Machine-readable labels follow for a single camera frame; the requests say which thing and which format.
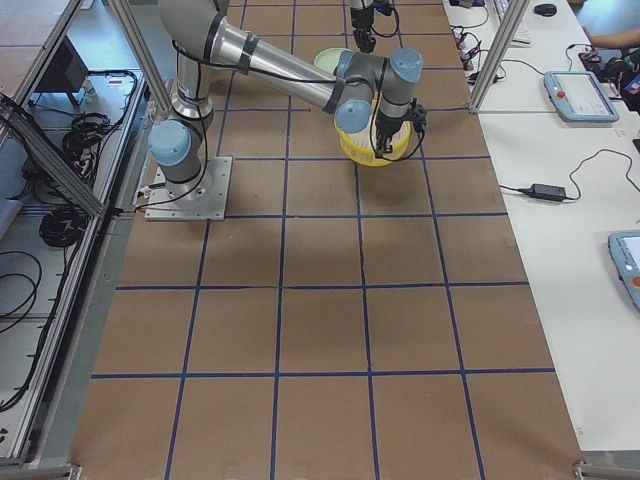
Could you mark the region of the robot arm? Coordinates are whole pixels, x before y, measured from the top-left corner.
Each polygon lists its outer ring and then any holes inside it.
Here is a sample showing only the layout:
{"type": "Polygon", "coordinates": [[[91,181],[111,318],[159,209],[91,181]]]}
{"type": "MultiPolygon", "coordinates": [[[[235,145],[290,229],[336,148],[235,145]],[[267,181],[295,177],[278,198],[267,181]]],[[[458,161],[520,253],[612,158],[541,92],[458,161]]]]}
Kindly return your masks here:
{"type": "Polygon", "coordinates": [[[423,58],[411,48],[391,57],[368,47],[347,50],[327,73],[235,27],[219,1],[162,1],[159,11],[178,54],[178,79],[172,115],[152,130],[149,148],[172,202],[199,198],[205,185],[207,161],[198,150],[213,114],[205,66],[265,81],[332,115],[345,133],[374,127],[371,145],[382,160],[390,159],[404,123],[424,133],[426,112],[413,96],[423,58]]]}
{"type": "Polygon", "coordinates": [[[377,37],[390,38],[399,29],[399,15],[389,1],[382,0],[351,0],[350,19],[356,46],[362,53],[372,53],[376,46],[377,37]],[[395,30],[392,33],[378,33],[374,28],[374,16],[378,12],[383,16],[394,16],[395,30]]]}

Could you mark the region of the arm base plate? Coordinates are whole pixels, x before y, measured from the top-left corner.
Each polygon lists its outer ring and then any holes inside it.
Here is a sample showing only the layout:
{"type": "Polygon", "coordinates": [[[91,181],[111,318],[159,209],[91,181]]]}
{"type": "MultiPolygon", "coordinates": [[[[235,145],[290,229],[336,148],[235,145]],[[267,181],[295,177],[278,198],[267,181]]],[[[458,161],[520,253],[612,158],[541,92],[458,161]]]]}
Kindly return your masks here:
{"type": "Polygon", "coordinates": [[[155,182],[163,186],[153,189],[144,217],[147,221],[223,221],[226,216],[232,157],[201,159],[203,166],[193,180],[185,184],[165,179],[156,169],[155,182]]]}

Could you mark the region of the person hand at desk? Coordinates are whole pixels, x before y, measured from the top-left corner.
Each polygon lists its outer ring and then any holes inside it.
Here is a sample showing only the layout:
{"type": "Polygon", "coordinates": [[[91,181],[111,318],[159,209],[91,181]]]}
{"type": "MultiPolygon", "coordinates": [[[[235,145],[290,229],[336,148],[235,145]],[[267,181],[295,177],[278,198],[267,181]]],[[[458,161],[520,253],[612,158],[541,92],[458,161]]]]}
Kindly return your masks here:
{"type": "Polygon", "coordinates": [[[596,48],[626,50],[638,48],[640,44],[640,31],[638,29],[606,35],[595,35],[586,32],[586,35],[590,43],[596,48]]]}

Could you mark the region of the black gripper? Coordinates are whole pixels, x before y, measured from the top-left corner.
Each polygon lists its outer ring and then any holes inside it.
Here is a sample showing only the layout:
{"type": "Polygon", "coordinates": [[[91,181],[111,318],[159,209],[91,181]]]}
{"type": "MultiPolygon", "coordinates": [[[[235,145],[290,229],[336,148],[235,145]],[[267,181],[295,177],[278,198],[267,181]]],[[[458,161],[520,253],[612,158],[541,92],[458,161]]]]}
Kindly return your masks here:
{"type": "Polygon", "coordinates": [[[384,112],[378,112],[375,117],[376,127],[376,153],[390,154],[393,149],[393,136],[400,130],[407,120],[407,114],[392,117],[384,112]]]}
{"type": "Polygon", "coordinates": [[[373,50],[376,46],[376,39],[370,28],[355,28],[353,36],[359,50],[373,50]]]}

